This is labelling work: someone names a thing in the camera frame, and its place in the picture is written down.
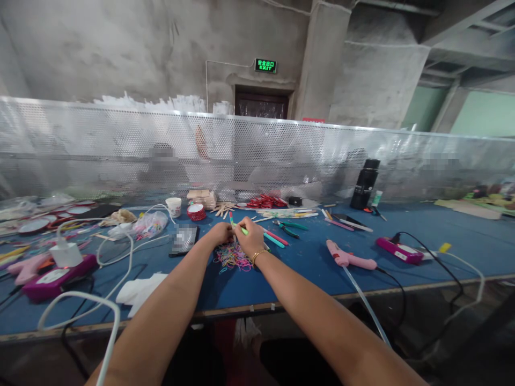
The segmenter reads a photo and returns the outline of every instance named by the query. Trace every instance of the bangle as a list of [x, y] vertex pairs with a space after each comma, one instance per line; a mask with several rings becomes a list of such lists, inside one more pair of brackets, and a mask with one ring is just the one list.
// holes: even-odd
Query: bangle
[[255, 266], [254, 262], [256, 261], [256, 258], [259, 256], [259, 254], [261, 254], [263, 252], [268, 252], [268, 251], [266, 249], [262, 249], [262, 250], [256, 252], [254, 254], [254, 256], [252, 256], [252, 259], [251, 259], [251, 261], [252, 261], [252, 268], [256, 269], [256, 266]]

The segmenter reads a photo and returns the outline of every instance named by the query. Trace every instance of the metal mesh screen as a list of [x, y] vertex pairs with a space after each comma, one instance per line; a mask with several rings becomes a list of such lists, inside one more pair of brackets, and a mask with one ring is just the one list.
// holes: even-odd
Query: metal mesh screen
[[162, 201], [189, 189], [350, 197], [366, 158], [384, 199], [460, 197], [513, 174], [515, 141], [0, 98], [4, 197]]

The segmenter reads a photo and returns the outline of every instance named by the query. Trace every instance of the hand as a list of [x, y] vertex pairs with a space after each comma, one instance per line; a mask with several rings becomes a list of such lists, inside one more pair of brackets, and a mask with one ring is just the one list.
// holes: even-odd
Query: hand
[[219, 222], [216, 224], [203, 238], [208, 239], [212, 244], [213, 248], [228, 242], [233, 241], [234, 231], [232, 230], [231, 224], [228, 222]]
[[[248, 235], [243, 234], [241, 231], [242, 226], [248, 230]], [[245, 252], [248, 257], [252, 257], [256, 252], [265, 249], [263, 228], [252, 222], [249, 217], [243, 218], [243, 220], [236, 225], [234, 232], [238, 237], [243, 252]]]

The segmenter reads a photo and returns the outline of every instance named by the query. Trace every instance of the paper cup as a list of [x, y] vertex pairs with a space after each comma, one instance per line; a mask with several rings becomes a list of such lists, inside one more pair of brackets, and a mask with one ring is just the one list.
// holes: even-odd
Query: paper cup
[[172, 217], [179, 217], [181, 215], [182, 200], [179, 197], [171, 197], [165, 200], [166, 206], [172, 212]]

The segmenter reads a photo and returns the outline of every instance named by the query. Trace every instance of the red sign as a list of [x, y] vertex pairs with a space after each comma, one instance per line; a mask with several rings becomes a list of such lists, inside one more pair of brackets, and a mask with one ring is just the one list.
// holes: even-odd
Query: red sign
[[315, 122], [315, 123], [326, 123], [326, 120], [320, 120], [320, 119], [316, 119], [316, 118], [302, 118], [302, 120], [304, 122]]

